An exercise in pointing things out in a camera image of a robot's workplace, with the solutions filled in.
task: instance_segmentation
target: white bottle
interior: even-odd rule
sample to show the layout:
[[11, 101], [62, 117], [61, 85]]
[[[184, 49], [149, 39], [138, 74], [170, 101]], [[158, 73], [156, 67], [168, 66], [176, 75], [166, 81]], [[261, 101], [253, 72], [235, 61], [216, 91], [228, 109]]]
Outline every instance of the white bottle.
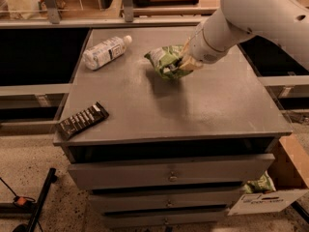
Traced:
[[124, 36], [122, 39], [113, 37], [85, 50], [83, 61], [90, 70], [97, 70], [124, 54], [131, 42], [132, 37], [130, 35]]

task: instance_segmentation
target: drawer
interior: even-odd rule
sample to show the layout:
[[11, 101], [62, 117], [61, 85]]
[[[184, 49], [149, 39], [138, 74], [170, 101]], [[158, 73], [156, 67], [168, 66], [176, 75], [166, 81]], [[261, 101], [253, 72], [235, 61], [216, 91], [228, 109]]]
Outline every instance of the drawer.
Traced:
[[182, 207], [225, 205], [237, 202], [241, 188], [184, 188], [134, 191], [90, 195], [89, 202], [99, 213], [148, 209], [175, 209]]
[[104, 225], [107, 228], [122, 228], [219, 221], [225, 218], [228, 212], [229, 209], [201, 209], [165, 213], [115, 215], [104, 217]]
[[272, 154], [185, 159], [123, 160], [71, 164], [80, 189], [118, 189], [257, 180]]

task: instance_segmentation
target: gray tabletop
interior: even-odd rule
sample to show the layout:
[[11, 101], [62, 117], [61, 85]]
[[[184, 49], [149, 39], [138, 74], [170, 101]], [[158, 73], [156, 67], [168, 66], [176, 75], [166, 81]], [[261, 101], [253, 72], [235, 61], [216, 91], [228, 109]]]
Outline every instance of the gray tabletop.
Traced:
[[126, 53], [97, 71], [80, 64], [61, 119], [96, 101], [110, 113], [98, 125], [55, 145], [280, 136], [292, 132], [237, 46], [214, 65], [178, 81], [161, 79], [144, 55], [183, 44], [194, 27], [94, 30], [87, 48], [131, 35]]

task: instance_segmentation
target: floor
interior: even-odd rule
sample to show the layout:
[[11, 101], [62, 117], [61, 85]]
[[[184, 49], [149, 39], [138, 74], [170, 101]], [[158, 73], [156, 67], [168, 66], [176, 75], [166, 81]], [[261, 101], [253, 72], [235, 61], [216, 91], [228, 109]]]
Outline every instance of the floor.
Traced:
[[[309, 127], [293, 124], [295, 134], [309, 154]], [[57, 169], [58, 180], [51, 185], [42, 209], [40, 223], [44, 232], [107, 232], [102, 218], [87, 203], [88, 193], [79, 190], [67, 172], [68, 160], [52, 144], [53, 134], [0, 136], [0, 177], [18, 194], [37, 198], [50, 167]], [[14, 196], [0, 183], [0, 202]], [[299, 203], [309, 211], [309, 194]], [[26, 220], [0, 218], [0, 232], [12, 232]], [[291, 207], [280, 213], [226, 217], [217, 223], [117, 229], [118, 232], [308, 232], [309, 224]]]

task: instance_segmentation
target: cardboard box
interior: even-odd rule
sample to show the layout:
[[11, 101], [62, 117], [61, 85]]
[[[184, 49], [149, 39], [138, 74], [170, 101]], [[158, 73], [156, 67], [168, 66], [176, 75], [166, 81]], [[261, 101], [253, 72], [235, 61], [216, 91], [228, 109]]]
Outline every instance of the cardboard box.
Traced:
[[309, 191], [309, 156], [295, 136], [284, 136], [272, 153], [276, 160], [268, 169], [276, 191], [244, 194], [229, 216], [280, 212]]

